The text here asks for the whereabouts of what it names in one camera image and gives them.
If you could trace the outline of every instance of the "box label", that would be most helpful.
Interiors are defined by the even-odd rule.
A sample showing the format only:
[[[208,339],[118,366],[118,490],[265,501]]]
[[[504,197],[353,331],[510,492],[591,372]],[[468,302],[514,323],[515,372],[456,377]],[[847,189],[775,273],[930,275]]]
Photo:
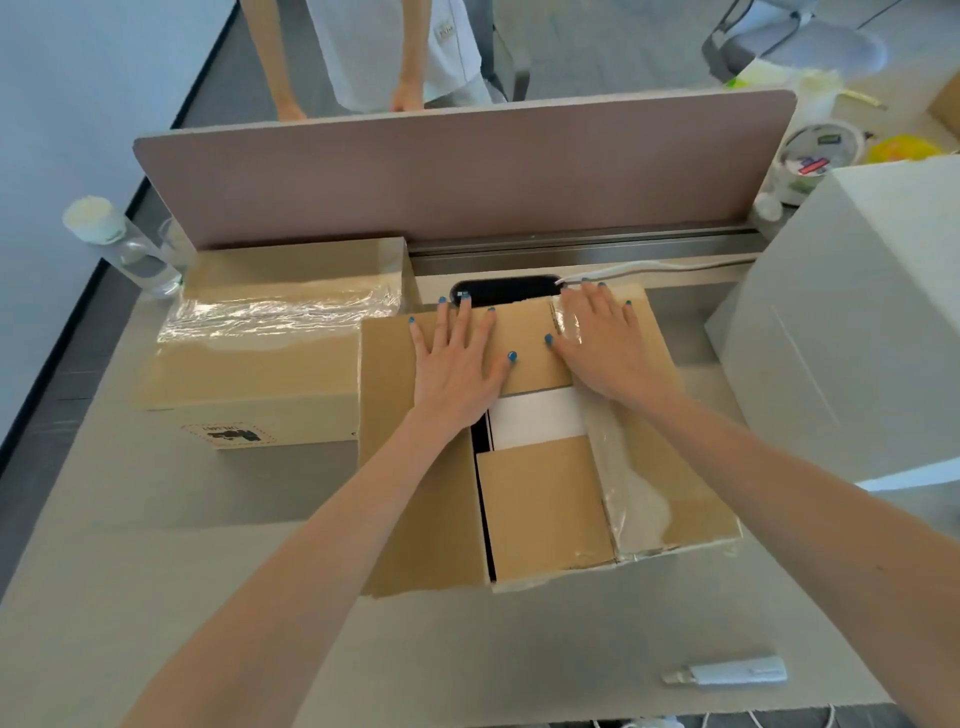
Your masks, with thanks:
[[[247,423],[217,423],[214,425],[184,425],[181,429],[191,432],[214,448],[250,448],[273,445],[276,437],[260,427]]]

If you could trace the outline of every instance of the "tape roll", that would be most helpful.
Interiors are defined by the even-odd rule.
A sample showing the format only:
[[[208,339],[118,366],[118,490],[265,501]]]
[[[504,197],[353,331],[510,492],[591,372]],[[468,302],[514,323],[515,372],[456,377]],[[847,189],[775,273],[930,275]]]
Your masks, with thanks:
[[[857,164],[865,150],[863,132],[843,121],[803,127],[786,140],[773,164],[774,196],[800,206],[831,169]]]

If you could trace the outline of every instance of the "white pen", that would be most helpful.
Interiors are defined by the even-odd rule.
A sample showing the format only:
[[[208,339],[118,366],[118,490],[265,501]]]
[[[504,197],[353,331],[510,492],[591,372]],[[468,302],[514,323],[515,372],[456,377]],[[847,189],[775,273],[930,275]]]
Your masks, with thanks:
[[[786,682],[786,665],[776,655],[712,665],[691,665],[661,678],[667,685],[749,685]]]

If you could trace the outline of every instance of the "open cardboard box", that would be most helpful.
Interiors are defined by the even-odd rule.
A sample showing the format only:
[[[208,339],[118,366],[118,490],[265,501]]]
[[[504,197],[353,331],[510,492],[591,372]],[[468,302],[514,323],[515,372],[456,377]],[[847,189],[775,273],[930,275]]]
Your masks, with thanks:
[[[634,297],[633,305],[653,364],[681,386],[645,296]],[[482,315],[475,311],[473,323]],[[415,318],[429,340],[436,313]],[[574,384],[543,343],[545,333],[560,333],[560,320],[552,299],[497,307],[487,363],[517,352],[503,397]],[[361,348],[364,463],[413,406],[415,357],[408,317],[365,320]],[[365,594],[491,583],[496,589],[525,588],[574,570],[740,538],[733,512],[651,425],[605,400],[599,408],[595,404],[588,409],[603,413],[606,406],[616,420],[625,468],[618,472],[598,457],[596,428],[604,424],[589,416],[588,434],[485,452],[474,451],[470,431],[464,430],[420,483]],[[648,508],[652,501],[656,507]],[[657,517],[645,518],[650,511]]]
[[[360,320],[419,306],[401,237],[203,251],[136,403],[218,449],[356,439]]]

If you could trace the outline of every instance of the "plastic bottle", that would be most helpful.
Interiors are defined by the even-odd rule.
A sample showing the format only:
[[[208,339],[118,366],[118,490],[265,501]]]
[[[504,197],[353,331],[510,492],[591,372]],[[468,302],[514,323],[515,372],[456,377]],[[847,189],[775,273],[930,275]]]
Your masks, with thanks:
[[[197,262],[197,249],[193,247],[190,238],[183,232],[180,223],[172,217],[168,217],[160,225],[160,250],[163,252],[167,261],[181,273],[187,270]]]
[[[83,197],[63,213],[63,224],[124,276],[159,299],[180,288],[180,271],[123,212],[102,197]]]

